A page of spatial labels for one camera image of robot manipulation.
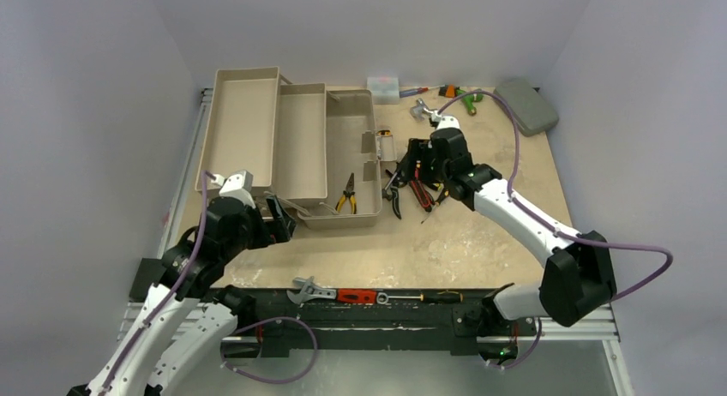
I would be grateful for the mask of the beige plastic tool box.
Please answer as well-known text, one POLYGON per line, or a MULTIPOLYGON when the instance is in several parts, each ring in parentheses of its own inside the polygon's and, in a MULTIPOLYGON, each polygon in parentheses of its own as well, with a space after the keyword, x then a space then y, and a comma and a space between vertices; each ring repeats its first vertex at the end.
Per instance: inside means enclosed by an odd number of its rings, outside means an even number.
POLYGON ((197 170, 250 171, 254 199, 277 195, 311 230, 371 227, 383 208, 382 164, 397 158, 382 129, 367 89, 294 83, 277 67, 220 69, 197 170), (357 214, 348 203, 336 213, 352 172, 357 214))

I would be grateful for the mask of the yellow black pliers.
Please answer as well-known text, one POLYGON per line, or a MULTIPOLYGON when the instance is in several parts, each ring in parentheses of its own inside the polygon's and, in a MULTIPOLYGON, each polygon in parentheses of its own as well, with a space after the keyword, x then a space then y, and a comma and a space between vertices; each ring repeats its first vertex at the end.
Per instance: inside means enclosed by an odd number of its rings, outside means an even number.
POLYGON ((351 207, 351 214, 357 214, 357 200, 355 194, 355 173, 352 172, 346 181, 342 196, 339 198, 335 206, 335 212, 341 213, 344 205, 348 203, 351 207))

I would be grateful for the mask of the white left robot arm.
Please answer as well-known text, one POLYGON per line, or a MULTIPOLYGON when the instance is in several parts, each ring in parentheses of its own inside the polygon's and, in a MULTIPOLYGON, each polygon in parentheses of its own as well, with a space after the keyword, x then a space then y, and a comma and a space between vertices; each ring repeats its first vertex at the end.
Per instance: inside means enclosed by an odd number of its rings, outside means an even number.
POLYGON ((265 219, 241 191, 220 193, 160 260, 139 315, 102 370, 71 395, 171 395, 205 353, 230 333, 259 326, 256 300, 226 287, 193 327, 177 330, 221 278, 226 265, 245 250, 292 239, 295 220, 274 195, 265 198, 265 219))

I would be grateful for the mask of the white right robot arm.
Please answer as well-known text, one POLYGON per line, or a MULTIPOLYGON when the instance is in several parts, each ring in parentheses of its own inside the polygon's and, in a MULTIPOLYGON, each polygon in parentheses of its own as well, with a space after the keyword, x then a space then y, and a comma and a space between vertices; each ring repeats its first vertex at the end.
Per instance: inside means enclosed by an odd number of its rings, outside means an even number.
POLYGON ((410 139, 397 172, 404 179, 442 184, 452 199, 499 225, 542 265, 540 283, 504 285, 482 299, 480 334, 502 333, 526 317, 571 327, 616 297, 605 238, 563 225, 515 192, 499 171, 475 163, 459 129, 410 139))

